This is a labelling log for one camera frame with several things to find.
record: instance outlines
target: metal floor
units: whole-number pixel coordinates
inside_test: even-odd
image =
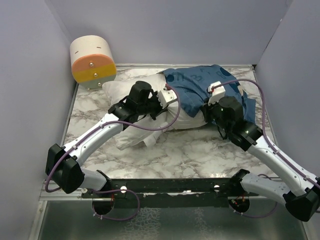
[[[268,199],[254,199],[248,214],[273,208]],[[128,216],[131,209],[113,217]],[[143,208],[130,221],[93,217],[91,201],[49,201],[40,240],[307,240],[300,221],[283,206],[266,218],[253,219],[230,208]]]

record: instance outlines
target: blue towel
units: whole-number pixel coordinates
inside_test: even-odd
[[[181,101],[181,108],[192,118],[200,111],[205,99],[210,97],[207,92],[210,84],[220,81],[225,83],[236,78],[219,65],[194,66],[189,68],[169,68],[162,72],[166,82],[176,89]],[[238,82],[224,85],[225,95],[234,96],[243,107],[244,119],[255,124],[256,100],[248,98],[246,92],[241,96]]]

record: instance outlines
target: white cylinder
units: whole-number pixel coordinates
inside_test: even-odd
[[[70,45],[74,79],[87,89],[101,88],[116,77],[116,65],[109,44],[100,36],[82,36]]]

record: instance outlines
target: white marble tabletop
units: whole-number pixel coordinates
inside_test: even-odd
[[[236,78],[255,80],[251,68],[228,68]],[[118,67],[115,81],[141,79],[164,68]],[[256,86],[240,83],[250,98],[256,99],[256,123],[262,126],[262,101]],[[102,89],[87,91],[79,86],[65,142],[82,135],[108,111]],[[272,138],[270,125],[266,132]],[[84,168],[101,170],[110,178],[227,178],[239,169],[255,174],[274,175],[272,171],[247,152],[222,140],[217,129],[204,126],[196,129],[167,131],[152,147],[138,144],[119,150],[110,139],[85,162]]]

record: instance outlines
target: white pillow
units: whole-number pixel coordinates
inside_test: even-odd
[[[107,96],[107,104],[112,106],[118,103],[121,99],[127,96],[131,87],[136,81],[144,81],[151,85],[154,91],[162,90],[166,85],[166,78],[162,73],[146,76],[139,79],[122,80],[122,81],[109,81],[102,85],[102,89]],[[148,128],[165,127],[168,123],[175,118],[178,111],[178,103],[172,103],[168,106],[168,111],[160,114],[156,120],[152,120],[150,116],[136,122],[136,125]],[[205,119],[201,111],[195,117],[190,117],[184,110],[181,109],[176,122],[167,130],[172,129],[191,129],[198,128],[205,125]],[[147,131],[136,127],[129,126],[126,130],[115,136],[116,147],[120,150],[134,146],[140,142],[144,142],[146,146],[152,146],[163,131]]]

